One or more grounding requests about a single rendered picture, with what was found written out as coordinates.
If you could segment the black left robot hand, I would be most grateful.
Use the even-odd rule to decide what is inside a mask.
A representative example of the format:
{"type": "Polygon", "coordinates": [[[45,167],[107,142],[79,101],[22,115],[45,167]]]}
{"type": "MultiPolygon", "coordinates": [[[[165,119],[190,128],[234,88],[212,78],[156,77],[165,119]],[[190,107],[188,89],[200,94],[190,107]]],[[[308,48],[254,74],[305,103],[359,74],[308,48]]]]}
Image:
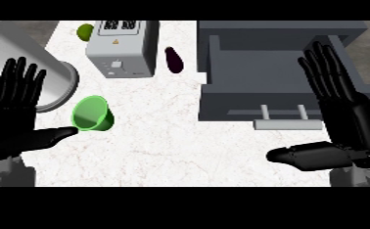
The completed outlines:
{"type": "Polygon", "coordinates": [[[36,101],[45,70],[10,58],[0,73],[0,160],[22,152],[51,148],[78,133],[73,126],[35,130],[36,101]]]}

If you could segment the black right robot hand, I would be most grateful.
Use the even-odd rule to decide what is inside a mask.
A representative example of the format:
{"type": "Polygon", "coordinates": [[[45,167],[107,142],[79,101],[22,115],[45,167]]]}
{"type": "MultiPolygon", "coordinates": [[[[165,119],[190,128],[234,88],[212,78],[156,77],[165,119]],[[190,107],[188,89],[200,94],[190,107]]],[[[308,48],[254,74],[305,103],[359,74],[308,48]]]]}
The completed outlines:
{"type": "Polygon", "coordinates": [[[331,140],[277,148],[265,158],[302,171],[353,165],[370,168],[370,98],[355,90],[330,45],[315,41],[303,54],[297,63],[316,96],[331,140]]]}

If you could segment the green cup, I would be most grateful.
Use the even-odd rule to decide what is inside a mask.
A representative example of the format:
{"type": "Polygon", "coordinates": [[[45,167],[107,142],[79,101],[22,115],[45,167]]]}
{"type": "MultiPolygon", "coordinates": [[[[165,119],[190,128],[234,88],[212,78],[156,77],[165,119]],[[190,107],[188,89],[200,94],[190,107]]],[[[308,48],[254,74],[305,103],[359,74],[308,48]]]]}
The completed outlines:
{"type": "Polygon", "coordinates": [[[109,103],[101,96],[88,96],[78,102],[70,121],[81,131],[107,131],[112,128],[113,115],[109,103]]]}

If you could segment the grey open drawer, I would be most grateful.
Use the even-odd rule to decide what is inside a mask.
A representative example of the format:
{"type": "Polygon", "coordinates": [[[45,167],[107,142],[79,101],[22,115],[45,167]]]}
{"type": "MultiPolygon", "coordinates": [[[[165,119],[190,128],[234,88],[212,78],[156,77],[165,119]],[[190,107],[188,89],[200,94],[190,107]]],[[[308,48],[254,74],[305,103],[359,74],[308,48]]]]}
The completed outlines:
{"type": "Polygon", "coordinates": [[[318,119],[316,98],[297,64],[315,41],[333,47],[353,86],[370,97],[370,84],[344,51],[365,30],[362,21],[198,21],[196,63],[206,83],[197,119],[253,121],[260,106],[274,119],[296,119],[299,106],[318,119]]]}

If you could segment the green lime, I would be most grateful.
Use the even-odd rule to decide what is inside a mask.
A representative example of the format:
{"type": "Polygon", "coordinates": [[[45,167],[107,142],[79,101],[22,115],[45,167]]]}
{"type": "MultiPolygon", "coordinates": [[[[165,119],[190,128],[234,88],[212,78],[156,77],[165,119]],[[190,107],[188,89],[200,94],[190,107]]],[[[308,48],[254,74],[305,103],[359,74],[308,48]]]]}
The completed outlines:
{"type": "Polygon", "coordinates": [[[92,29],[94,29],[94,27],[88,23],[81,24],[76,29],[76,35],[78,35],[79,39],[85,42],[89,41],[92,29]]]}

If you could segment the grey toaster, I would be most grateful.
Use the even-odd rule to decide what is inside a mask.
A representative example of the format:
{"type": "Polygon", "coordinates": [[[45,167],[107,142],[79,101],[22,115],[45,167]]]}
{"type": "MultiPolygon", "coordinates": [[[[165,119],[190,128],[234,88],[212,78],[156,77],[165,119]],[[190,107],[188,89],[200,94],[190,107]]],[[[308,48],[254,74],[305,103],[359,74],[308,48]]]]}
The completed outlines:
{"type": "Polygon", "coordinates": [[[85,55],[106,78],[154,75],[157,21],[97,21],[85,55]]]}

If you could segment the dark purple eggplant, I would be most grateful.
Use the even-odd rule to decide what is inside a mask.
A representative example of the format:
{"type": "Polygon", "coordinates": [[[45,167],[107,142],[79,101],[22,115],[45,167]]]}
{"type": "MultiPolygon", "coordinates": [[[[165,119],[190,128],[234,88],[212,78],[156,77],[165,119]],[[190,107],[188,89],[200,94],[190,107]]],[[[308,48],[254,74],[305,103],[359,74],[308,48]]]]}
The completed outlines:
{"type": "Polygon", "coordinates": [[[172,73],[179,73],[184,69],[184,61],[172,47],[165,49],[168,69],[172,73]]]}

